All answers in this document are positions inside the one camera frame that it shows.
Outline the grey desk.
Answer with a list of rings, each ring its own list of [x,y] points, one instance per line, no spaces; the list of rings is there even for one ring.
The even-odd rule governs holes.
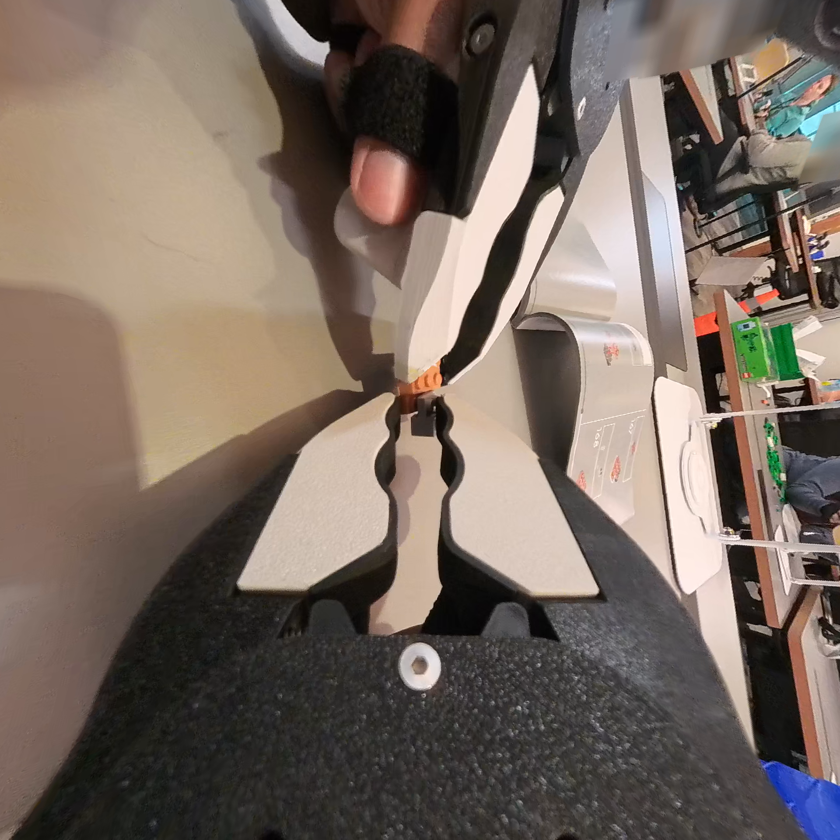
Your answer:
[[[173,561],[383,392],[398,290],[270,2],[2,2],[2,838]]]

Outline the blue plastic bin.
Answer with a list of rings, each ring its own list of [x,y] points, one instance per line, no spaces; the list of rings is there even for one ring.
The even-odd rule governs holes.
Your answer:
[[[780,762],[761,762],[764,772],[810,839],[839,839],[839,786]]]

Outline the white flat pad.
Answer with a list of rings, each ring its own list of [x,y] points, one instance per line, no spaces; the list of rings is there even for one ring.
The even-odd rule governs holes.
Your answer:
[[[675,579],[687,595],[696,592],[719,572],[724,550],[718,505],[717,531],[704,532],[688,510],[679,477],[679,454],[692,424],[701,424],[703,408],[698,393],[677,381],[658,377],[654,383],[654,414],[658,459],[663,483]]]

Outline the green brick box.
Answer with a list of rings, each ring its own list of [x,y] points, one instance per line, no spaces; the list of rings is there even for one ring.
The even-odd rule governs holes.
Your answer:
[[[770,327],[759,318],[746,318],[733,322],[730,330],[742,382],[767,385],[804,378],[790,323]]]

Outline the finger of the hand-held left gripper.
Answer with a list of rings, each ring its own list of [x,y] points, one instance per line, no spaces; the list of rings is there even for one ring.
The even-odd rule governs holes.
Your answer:
[[[472,210],[457,217],[428,209],[416,217],[395,329],[397,380],[413,382],[455,346],[491,248],[529,180],[538,119],[539,89],[530,66]]]
[[[445,383],[454,384],[487,353],[508,324],[538,270],[564,204],[560,186],[528,186],[490,249],[453,348]]]

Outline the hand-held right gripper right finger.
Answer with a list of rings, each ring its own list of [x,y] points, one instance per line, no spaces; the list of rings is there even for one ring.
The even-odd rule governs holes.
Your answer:
[[[453,470],[440,535],[454,560],[528,599],[592,599],[599,586],[539,458],[510,429],[456,396],[437,403]]]

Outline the long wooden-edged table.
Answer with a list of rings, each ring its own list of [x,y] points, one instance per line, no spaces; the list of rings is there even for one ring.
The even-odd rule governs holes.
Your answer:
[[[770,438],[781,435],[781,411],[771,392],[744,381],[739,372],[732,324],[747,315],[724,290],[716,291],[713,300],[749,528],[757,542],[753,549],[764,614],[769,626],[783,629],[791,623],[806,586],[820,583],[807,580],[802,573],[804,554],[793,551],[799,544],[799,529],[792,513],[784,512],[781,490],[767,459]]]

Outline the person's left hand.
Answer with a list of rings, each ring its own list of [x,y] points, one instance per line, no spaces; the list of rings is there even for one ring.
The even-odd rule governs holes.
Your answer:
[[[461,1],[331,2],[332,25],[361,28],[355,51],[330,49],[323,66],[329,107],[342,130],[343,100],[351,71],[380,47],[411,49],[457,80],[463,6]],[[425,181],[425,174],[402,152],[371,137],[360,136],[353,141],[350,189],[356,206],[372,222],[404,224],[424,199]]]

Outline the brown brick plate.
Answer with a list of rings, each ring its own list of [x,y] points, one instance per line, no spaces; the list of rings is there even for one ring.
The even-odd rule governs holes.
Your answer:
[[[414,381],[399,382],[397,393],[401,398],[414,398],[426,393],[433,392],[443,384],[443,376],[439,364],[435,364]]]

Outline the grey instruction booklet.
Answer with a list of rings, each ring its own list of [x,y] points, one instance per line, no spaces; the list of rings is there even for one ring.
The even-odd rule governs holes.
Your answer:
[[[605,259],[569,216],[511,325],[535,451],[624,524],[654,360],[645,336],[614,319],[616,299]]]

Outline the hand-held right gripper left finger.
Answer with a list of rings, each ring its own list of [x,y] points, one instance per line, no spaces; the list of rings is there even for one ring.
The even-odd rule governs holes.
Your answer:
[[[396,567],[398,405],[384,393],[299,452],[238,578],[242,592],[322,594],[390,587]]]

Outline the scattered green toy bricks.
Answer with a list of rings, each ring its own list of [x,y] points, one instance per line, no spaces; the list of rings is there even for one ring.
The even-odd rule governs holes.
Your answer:
[[[784,465],[784,447],[777,426],[769,419],[763,423],[764,439],[766,443],[765,458],[770,477],[780,498],[784,497],[786,488],[786,467]]]

